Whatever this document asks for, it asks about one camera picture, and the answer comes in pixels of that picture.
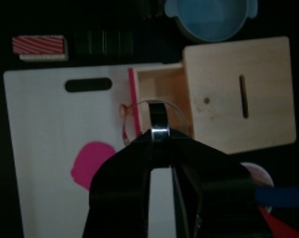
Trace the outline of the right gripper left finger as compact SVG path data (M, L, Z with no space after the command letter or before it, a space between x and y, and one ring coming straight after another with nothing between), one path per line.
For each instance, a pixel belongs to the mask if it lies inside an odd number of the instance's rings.
M90 189L90 212L82 238L148 238L150 178L168 167L151 131L100 166Z

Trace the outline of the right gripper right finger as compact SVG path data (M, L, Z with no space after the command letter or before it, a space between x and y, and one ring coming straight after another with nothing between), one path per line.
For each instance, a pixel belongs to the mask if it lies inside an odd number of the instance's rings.
M247 168L176 130L170 150L179 238L272 238Z

